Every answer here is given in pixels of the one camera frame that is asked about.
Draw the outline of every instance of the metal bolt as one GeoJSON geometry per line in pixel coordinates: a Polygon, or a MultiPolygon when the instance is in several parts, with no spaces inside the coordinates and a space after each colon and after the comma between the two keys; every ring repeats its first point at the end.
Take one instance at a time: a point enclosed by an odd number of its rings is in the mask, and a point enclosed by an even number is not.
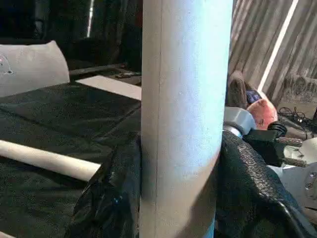
{"type": "Polygon", "coordinates": [[[310,182],[307,183],[306,186],[305,186],[305,189],[306,189],[306,190],[311,190],[312,188],[313,188],[313,184],[310,183],[310,182]]]}
{"type": "Polygon", "coordinates": [[[309,176],[314,179],[314,178],[317,177],[317,173],[316,173],[316,172],[311,172],[311,173],[309,174],[309,176]]]}

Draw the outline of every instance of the black cable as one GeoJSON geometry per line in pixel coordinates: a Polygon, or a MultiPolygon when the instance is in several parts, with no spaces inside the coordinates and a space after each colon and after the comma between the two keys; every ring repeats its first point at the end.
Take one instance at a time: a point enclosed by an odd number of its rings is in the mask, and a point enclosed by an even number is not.
{"type": "Polygon", "coordinates": [[[294,107],[293,111],[287,107],[280,108],[278,114],[299,125],[305,131],[306,139],[308,138],[308,129],[312,132],[312,135],[314,137],[313,132],[315,132],[316,126],[314,121],[307,118],[305,113],[298,112],[296,107],[294,107]]]}

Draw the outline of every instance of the pink object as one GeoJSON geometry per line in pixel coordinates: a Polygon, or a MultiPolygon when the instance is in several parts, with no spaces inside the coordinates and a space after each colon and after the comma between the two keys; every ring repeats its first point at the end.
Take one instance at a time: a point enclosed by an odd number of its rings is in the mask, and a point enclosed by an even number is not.
{"type": "Polygon", "coordinates": [[[275,106],[268,99],[260,99],[252,103],[247,111],[256,121],[257,129],[267,130],[268,125],[278,120],[275,106]]]}

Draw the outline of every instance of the black tarp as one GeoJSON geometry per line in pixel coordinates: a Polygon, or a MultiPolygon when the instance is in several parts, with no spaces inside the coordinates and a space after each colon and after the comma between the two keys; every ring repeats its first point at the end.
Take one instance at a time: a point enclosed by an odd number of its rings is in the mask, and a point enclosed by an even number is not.
{"type": "MultiPolygon", "coordinates": [[[[140,102],[81,84],[0,99],[0,139],[105,162],[140,130],[140,102]]],[[[0,160],[0,231],[17,238],[63,237],[86,183],[0,160]]]]}

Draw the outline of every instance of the white cylindrical pole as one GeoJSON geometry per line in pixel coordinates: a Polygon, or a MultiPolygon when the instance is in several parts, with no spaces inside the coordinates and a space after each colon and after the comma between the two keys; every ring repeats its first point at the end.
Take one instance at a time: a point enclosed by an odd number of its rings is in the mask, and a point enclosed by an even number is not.
{"type": "Polygon", "coordinates": [[[0,156],[82,181],[89,181],[100,167],[100,165],[96,163],[3,140],[0,140],[0,156]]]}
{"type": "Polygon", "coordinates": [[[232,4],[144,1],[141,238],[212,237],[232,4]]]}

